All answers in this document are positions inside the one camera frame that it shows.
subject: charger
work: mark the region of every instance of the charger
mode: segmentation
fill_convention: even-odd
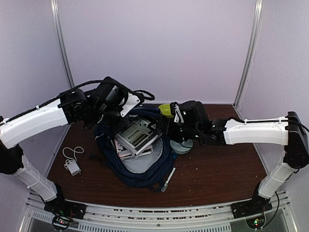
[[[65,154],[64,154],[64,151],[65,149],[69,149],[71,150],[73,153],[74,153],[74,158],[72,157],[67,157]],[[69,148],[69,147],[65,147],[63,150],[62,150],[62,154],[64,157],[67,158],[65,164],[64,164],[64,167],[66,170],[69,170],[69,172],[71,173],[71,175],[76,175],[78,173],[81,173],[81,169],[80,167],[78,166],[77,164],[77,158],[76,158],[76,153],[84,153],[84,149],[81,147],[81,146],[77,146],[73,149]]]

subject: white cord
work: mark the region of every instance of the white cord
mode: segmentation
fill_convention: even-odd
[[[72,151],[74,153],[74,158],[72,157],[68,157],[64,154],[64,150],[65,149],[69,149],[70,151]],[[67,170],[69,165],[72,164],[72,163],[75,163],[77,161],[77,158],[76,158],[76,153],[84,153],[84,149],[81,147],[81,146],[77,146],[74,148],[74,150],[72,148],[69,148],[69,147],[65,147],[63,150],[62,150],[62,154],[65,158],[67,158],[65,164],[64,164],[64,167],[65,169]]]

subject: white wall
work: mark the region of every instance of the white wall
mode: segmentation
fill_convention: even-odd
[[[110,75],[156,102],[234,102],[255,0],[58,2],[75,84]]]
[[[11,117],[68,89],[49,0],[0,2],[0,115]],[[45,173],[64,132],[56,128],[21,143]],[[28,191],[0,174],[0,230],[16,232]]]
[[[272,118],[296,111],[309,126],[309,1],[266,0],[253,69],[241,104],[244,118]],[[268,169],[283,147],[258,145]],[[301,232],[309,231],[309,168],[285,186]]]

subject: dark wood surface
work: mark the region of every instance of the dark wood surface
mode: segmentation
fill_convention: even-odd
[[[231,105],[205,105],[210,119],[237,116]],[[224,203],[250,198],[265,170],[252,144],[193,149],[175,161],[176,172],[164,193],[129,188],[103,163],[89,160],[100,151],[91,131],[82,123],[71,126],[48,178],[61,185],[68,200],[128,207],[175,207]],[[81,175],[71,176],[63,164],[64,147],[81,146]]]

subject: yellow object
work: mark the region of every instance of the yellow object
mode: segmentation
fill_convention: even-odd
[[[159,106],[159,109],[161,110],[162,114],[165,117],[174,117],[171,113],[170,113],[170,105],[169,104],[163,104]]]

